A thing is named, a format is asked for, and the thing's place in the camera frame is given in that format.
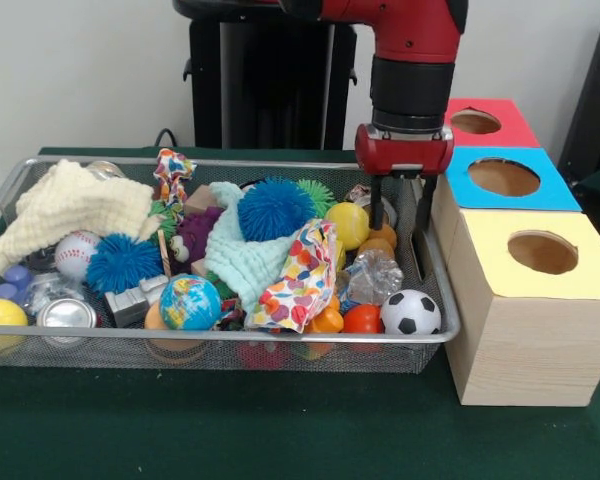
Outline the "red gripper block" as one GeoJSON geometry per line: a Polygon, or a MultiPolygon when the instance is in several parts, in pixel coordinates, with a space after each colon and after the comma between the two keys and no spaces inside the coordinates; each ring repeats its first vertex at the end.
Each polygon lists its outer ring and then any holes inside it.
{"type": "Polygon", "coordinates": [[[452,129],[448,125],[435,133],[403,134],[380,130],[372,124],[361,124],[355,135],[355,155],[360,168],[371,178],[370,228],[383,226],[382,176],[393,173],[427,176],[422,179],[422,192],[416,211],[416,228],[429,225],[437,175],[450,164],[454,147],[452,129]]]}

